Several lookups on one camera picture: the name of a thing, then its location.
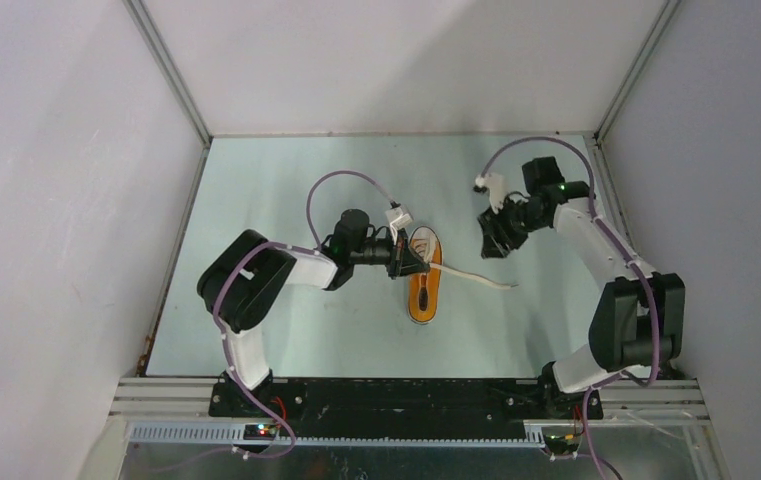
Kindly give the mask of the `white shoelace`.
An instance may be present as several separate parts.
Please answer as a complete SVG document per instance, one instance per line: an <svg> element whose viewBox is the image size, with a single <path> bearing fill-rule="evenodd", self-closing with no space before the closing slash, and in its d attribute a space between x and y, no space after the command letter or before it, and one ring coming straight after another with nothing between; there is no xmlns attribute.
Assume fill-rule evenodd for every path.
<svg viewBox="0 0 761 480"><path fill-rule="evenodd" d="M518 287L517 283L499 283L483 275L462 271L446 266L442 260L442 249L438 235L427 226L418 227L410 239L410 246L416 254L428 265L428 271L450 273L458 278L477 282L497 290L511 290Z"/></svg>

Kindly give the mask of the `orange canvas sneaker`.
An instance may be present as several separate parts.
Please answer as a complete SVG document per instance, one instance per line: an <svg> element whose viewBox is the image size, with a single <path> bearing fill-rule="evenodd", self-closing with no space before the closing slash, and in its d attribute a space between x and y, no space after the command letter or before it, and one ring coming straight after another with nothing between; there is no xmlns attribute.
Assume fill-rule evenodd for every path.
<svg viewBox="0 0 761 480"><path fill-rule="evenodd" d="M407 311L413 322L426 325L438 310L441 271L433 264L443 263L443 251L438 235L427 226L420 226L413 232L410 246L430 270L409 278Z"/></svg>

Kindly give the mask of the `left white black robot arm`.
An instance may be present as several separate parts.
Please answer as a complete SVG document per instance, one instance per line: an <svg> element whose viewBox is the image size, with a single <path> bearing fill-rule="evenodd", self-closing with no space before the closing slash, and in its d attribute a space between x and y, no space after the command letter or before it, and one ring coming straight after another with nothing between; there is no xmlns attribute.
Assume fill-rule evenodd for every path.
<svg viewBox="0 0 761 480"><path fill-rule="evenodd" d="M395 224L376 227L366 212L344 211L317 249L274 242L248 229L202 273L196 291L216 327L227 360L227 376L238 386L234 404L260 416L272 403L265 384L272 376L261 324L284 287L335 291L358 266L382 266L389 278L428 274L436 250Z"/></svg>

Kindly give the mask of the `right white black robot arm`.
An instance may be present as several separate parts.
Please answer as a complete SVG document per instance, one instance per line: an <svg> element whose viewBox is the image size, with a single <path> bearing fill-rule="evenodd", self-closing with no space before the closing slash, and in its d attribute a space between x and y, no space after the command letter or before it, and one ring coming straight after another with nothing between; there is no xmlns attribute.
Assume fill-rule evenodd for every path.
<svg viewBox="0 0 761 480"><path fill-rule="evenodd" d="M553 157L535 158L522 167L527 192L515 200L505 178L476 177L474 189L489 197L479 215L481 255L505 258L541 229L554 230L581 258L601 290L587 343L549 367L553 381L537 392L541 411L562 418L578 403L578 392L649 368L654 382L662 364L682 344L685 285L662 274L630 249L599 208L593 180L566 180Z"/></svg>

